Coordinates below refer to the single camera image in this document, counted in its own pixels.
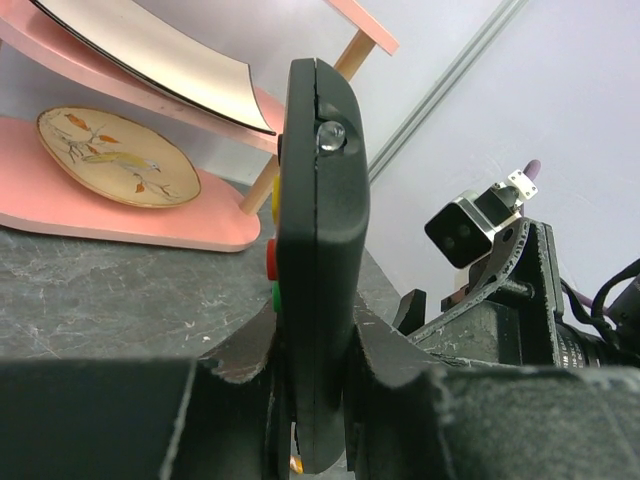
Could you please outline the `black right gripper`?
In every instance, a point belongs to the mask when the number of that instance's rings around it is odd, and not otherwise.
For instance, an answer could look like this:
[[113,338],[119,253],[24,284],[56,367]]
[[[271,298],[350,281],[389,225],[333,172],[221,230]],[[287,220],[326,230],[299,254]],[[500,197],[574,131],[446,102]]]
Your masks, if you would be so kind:
[[567,365],[557,329],[564,303],[555,243],[545,223],[522,218],[500,233],[466,296],[423,326],[426,301],[420,289],[404,295],[394,327],[448,366]]

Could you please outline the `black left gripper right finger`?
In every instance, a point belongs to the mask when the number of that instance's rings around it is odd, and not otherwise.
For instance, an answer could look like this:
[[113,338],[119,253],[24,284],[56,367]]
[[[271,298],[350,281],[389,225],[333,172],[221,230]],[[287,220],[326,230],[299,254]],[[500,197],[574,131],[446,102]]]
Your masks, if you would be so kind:
[[346,457],[359,479],[635,479],[635,368],[449,366],[351,300]]

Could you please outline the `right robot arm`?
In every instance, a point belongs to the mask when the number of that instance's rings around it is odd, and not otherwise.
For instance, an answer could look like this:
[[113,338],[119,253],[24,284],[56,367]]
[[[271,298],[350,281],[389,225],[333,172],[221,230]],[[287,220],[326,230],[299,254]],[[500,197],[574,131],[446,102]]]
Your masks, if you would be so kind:
[[520,219],[495,237],[470,282],[423,326],[405,328],[418,348],[450,364],[636,366],[639,350],[560,277],[552,228]]

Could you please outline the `black remote control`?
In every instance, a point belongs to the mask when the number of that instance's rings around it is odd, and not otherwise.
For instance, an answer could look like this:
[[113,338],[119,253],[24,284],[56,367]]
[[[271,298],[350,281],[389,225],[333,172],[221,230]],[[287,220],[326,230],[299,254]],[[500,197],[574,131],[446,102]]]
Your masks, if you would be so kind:
[[370,214],[358,101],[321,59],[290,66],[279,165],[277,320],[299,453],[317,474],[345,449],[346,356]]

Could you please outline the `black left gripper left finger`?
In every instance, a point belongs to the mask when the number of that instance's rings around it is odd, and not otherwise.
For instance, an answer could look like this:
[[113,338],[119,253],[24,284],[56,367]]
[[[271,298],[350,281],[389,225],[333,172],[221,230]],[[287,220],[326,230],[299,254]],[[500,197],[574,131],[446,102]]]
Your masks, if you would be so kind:
[[5,479],[285,479],[290,421],[265,306],[205,355],[5,360]]

